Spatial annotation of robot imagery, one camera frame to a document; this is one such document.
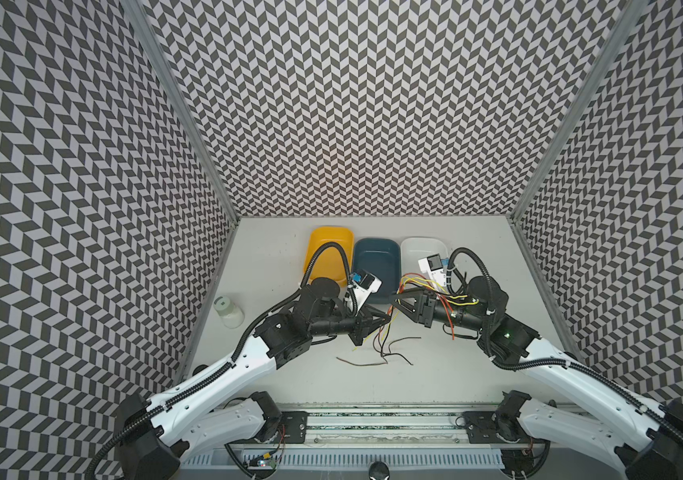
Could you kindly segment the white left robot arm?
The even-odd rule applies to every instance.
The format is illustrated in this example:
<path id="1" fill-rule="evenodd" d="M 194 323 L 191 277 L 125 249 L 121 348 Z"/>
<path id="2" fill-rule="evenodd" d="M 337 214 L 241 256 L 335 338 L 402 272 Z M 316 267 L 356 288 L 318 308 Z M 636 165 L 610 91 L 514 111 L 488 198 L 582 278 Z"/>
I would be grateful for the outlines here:
<path id="1" fill-rule="evenodd" d="M 85 476 L 115 454 L 126 479 L 171 479 L 188 459 L 240 440 L 269 442 L 279 436 L 280 408 L 266 392 L 238 404 L 227 400 L 256 380 L 271 375 L 311 347 L 347 336 L 360 346 L 387 325 L 391 315 L 367 305 L 375 278 L 355 283 L 349 259 L 337 242 L 347 289 L 325 277 L 312 278 L 308 267 L 299 288 L 259 315 L 235 350 L 190 379 L 149 398 L 133 394 L 116 414 L 116 431 L 94 455 Z"/>

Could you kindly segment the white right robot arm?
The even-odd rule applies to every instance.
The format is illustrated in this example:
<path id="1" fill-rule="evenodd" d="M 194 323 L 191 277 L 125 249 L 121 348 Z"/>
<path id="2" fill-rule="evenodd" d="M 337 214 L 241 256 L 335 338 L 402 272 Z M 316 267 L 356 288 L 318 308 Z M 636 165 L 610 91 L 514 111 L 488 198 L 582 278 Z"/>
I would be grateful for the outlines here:
<path id="1" fill-rule="evenodd" d="M 477 346 L 495 367 L 523 373 L 583 411 L 561 412 L 525 392 L 507 392 L 493 414 L 501 440 L 527 435 L 561 444 L 625 479 L 683 479 L 683 402 L 633 393 L 513 318 L 509 296 L 471 249 L 453 250 L 443 267 L 444 290 L 404 289 L 391 298 L 393 308 L 425 327 L 441 322 L 477 332 Z"/>

